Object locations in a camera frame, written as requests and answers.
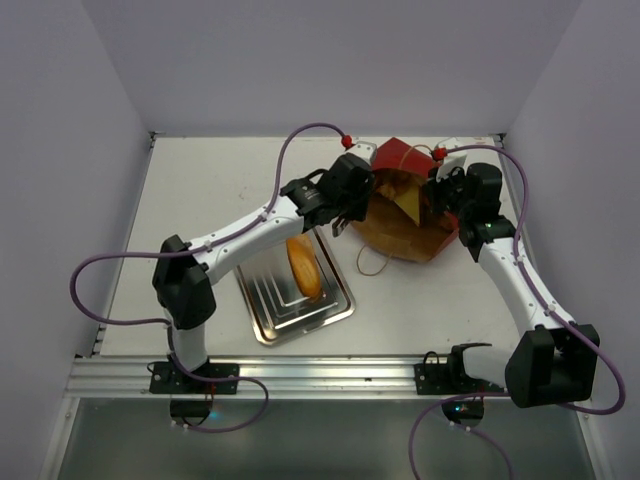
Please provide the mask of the red paper bag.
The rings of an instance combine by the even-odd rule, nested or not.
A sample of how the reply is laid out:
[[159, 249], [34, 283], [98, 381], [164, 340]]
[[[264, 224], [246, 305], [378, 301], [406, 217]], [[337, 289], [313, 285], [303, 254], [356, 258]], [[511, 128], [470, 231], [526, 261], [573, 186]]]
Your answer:
[[364, 248], [388, 261], [427, 263], [456, 239], [457, 218], [433, 213], [423, 190], [429, 173], [440, 164], [440, 156], [424, 144], [392, 137], [378, 147], [366, 218], [352, 224]]

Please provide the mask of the long bread loaf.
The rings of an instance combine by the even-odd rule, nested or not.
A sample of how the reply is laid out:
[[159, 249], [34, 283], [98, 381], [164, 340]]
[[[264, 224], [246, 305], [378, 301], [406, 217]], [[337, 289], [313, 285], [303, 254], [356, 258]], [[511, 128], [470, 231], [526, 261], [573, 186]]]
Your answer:
[[312, 241], [307, 234], [291, 237], [286, 241], [288, 261], [299, 291], [310, 299], [322, 293], [319, 268]]

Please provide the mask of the metal tongs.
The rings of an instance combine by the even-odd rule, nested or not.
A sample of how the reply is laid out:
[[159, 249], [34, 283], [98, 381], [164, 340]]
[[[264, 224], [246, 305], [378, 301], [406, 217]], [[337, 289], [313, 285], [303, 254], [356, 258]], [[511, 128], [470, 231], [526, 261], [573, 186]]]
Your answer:
[[341, 214], [337, 216], [331, 223], [331, 235], [333, 238], [339, 237], [346, 227], [350, 224], [351, 220], [347, 214]]

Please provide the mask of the round flower bread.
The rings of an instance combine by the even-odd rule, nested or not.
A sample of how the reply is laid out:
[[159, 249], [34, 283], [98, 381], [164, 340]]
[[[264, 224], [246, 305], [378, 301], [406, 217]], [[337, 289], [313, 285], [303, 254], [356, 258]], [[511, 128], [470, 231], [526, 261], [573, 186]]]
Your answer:
[[376, 170], [374, 189], [376, 193], [388, 200], [394, 200], [397, 196], [408, 190], [410, 180], [411, 176], [400, 170]]

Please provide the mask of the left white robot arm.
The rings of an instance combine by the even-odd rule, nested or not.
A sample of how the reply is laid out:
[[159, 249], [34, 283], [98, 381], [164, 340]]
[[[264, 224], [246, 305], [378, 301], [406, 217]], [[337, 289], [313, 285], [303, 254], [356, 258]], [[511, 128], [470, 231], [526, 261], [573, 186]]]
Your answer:
[[326, 224], [338, 236], [347, 223], [364, 220], [374, 157], [374, 148], [357, 144], [329, 169], [289, 181], [253, 214], [189, 242], [177, 235], [163, 242], [152, 285], [171, 325], [172, 379], [182, 390], [197, 392], [207, 383], [205, 322], [216, 310], [213, 286], [244, 261], [291, 237]]

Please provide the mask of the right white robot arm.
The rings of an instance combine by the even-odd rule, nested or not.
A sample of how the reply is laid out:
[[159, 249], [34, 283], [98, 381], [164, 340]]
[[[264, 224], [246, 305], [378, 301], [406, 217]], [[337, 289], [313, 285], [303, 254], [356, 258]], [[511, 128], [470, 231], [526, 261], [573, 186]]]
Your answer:
[[425, 194], [435, 213], [453, 215], [459, 238], [493, 281], [520, 335], [513, 351], [489, 343], [456, 345], [448, 356], [445, 379], [451, 389], [468, 392], [480, 381], [507, 390], [521, 408], [565, 404], [590, 397], [600, 341], [591, 325], [559, 324], [562, 308], [529, 266], [516, 228], [501, 213], [502, 173], [486, 163], [468, 168], [441, 166], [429, 173]]

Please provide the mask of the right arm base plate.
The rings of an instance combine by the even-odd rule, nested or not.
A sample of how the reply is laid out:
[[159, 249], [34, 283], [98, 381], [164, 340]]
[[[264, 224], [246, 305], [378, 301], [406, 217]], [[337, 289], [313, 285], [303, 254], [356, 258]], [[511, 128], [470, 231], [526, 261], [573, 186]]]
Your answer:
[[482, 383], [463, 372], [462, 363], [454, 353], [427, 352], [414, 365], [414, 382], [418, 395], [448, 395], [473, 393]]

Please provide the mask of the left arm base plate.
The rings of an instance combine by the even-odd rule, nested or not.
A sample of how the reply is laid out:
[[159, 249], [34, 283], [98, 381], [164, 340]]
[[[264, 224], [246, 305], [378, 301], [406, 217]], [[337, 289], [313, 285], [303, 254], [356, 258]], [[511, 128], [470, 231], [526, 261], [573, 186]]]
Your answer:
[[149, 392], [157, 395], [235, 395], [240, 367], [234, 363], [205, 363], [186, 374], [171, 360], [147, 365]]

